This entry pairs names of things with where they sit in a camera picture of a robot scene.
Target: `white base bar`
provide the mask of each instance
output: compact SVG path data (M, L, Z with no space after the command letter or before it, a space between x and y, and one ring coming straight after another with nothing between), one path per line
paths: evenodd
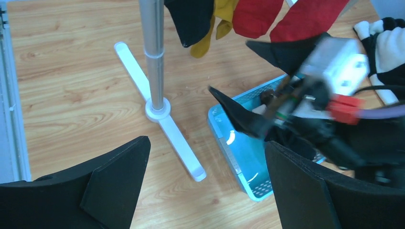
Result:
M144 72L139 66L138 62L132 55L129 47L123 43L118 42L114 45L116 53L131 76L142 97L144 98L145 113L149 120L159 123L166 137L169 139L171 145L179 155L184 166L189 171L192 178L200 182L207 177L207 174L190 148L184 136L181 134L180 129L170 116L170 102L164 98L164 107L162 110L156 111L152 107L149 81Z

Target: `red component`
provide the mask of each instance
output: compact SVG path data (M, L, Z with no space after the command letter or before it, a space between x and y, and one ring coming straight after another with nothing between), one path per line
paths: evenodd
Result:
M337 122L356 125L359 122L358 112L364 100L337 94L326 108Z

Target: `blue plastic basket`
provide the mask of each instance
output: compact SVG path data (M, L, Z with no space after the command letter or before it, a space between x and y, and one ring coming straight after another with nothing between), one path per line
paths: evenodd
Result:
M275 90L284 77L282 75L233 99L244 108L252 110L260 105L260 94L269 89ZM208 112L208 124L241 189L257 202L273 194L264 142L236 132L219 104L211 107ZM321 163L324 159L317 153L314 161Z

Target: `laundry basket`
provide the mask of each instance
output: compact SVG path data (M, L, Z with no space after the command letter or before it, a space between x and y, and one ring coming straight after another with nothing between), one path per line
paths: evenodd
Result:
M233 99L244 108L252 110L260 105L259 95L263 91L276 89L284 77L282 75ZM208 124L241 189L257 202L273 194L264 142L236 132L219 104L211 107L208 112ZM314 161L321 163L324 159L317 153Z

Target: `mustard yellow garment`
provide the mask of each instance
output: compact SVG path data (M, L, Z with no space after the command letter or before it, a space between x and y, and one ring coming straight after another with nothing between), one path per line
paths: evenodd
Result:
M211 27L208 34L201 39L198 43L193 45L190 50L191 56L195 58L203 57L211 45L211 36L213 33L213 27L215 25L215 17L221 20L216 27L216 39L221 39L226 36L232 30L232 17L237 4L237 0L215 0L214 12L211 18Z

